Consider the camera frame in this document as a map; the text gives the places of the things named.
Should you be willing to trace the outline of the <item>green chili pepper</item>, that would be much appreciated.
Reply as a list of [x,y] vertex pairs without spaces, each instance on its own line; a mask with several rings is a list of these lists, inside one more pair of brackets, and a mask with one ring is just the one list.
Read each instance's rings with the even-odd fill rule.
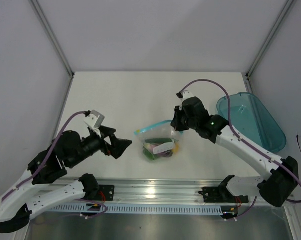
[[162,145],[165,143],[171,143],[174,140],[172,138],[151,138],[151,139],[146,139],[145,143],[147,144],[152,144],[152,145]]

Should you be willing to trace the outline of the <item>clear zip top bag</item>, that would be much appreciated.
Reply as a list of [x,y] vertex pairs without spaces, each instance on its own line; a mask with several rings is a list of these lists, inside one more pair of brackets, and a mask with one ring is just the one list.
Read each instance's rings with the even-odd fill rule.
[[176,131],[171,120],[164,120],[134,132],[142,145],[142,154],[149,161],[167,159],[181,151],[183,131]]

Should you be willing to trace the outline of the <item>yellow bell pepper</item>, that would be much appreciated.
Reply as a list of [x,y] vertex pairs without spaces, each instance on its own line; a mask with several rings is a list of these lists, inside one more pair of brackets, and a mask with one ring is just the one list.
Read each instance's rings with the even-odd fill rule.
[[180,151],[180,144],[178,142],[175,143],[174,148],[172,149],[172,152],[174,154],[177,154]]

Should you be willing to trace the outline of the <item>purple eggplant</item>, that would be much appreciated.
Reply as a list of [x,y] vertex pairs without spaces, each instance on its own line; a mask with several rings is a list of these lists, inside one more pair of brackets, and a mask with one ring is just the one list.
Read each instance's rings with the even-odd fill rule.
[[157,158],[171,157],[173,149],[175,148],[174,142],[166,142],[153,148],[153,154]]

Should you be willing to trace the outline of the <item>green bell pepper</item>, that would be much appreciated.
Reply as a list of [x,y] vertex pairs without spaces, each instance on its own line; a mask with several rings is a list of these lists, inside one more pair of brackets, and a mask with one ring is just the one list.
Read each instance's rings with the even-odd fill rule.
[[156,154],[153,154],[146,148],[143,149],[142,153],[146,157],[146,159],[148,159],[149,161],[155,161],[159,158]]

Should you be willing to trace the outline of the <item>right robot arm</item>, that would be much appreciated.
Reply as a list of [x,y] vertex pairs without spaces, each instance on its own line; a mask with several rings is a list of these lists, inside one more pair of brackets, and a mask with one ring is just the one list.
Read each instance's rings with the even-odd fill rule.
[[181,104],[174,108],[171,126],[178,132],[194,130],[201,138],[217,144],[250,165],[259,177],[228,176],[219,188],[219,197],[230,202],[236,196],[262,197],[281,207],[298,186],[298,162],[286,159],[254,143],[220,115],[210,115],[202,101],[190,92],[179,93]]

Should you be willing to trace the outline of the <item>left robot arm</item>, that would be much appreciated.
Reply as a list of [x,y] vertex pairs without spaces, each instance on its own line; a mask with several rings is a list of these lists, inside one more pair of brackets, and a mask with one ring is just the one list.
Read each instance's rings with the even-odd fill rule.
[[120,158],[133,143],[120,139],[114,128],[102,126],[101,135],[89,131],[80,137],[73,130],[61,133],[45,151],[28,165],[13,189],[2,196],[0,234],[9,234],[28,225],[30,220],[48,209],[73,200],[100,201],[100,186],[93,174],[86,173],[73,183],[43,195],[38,193],[97,152]]

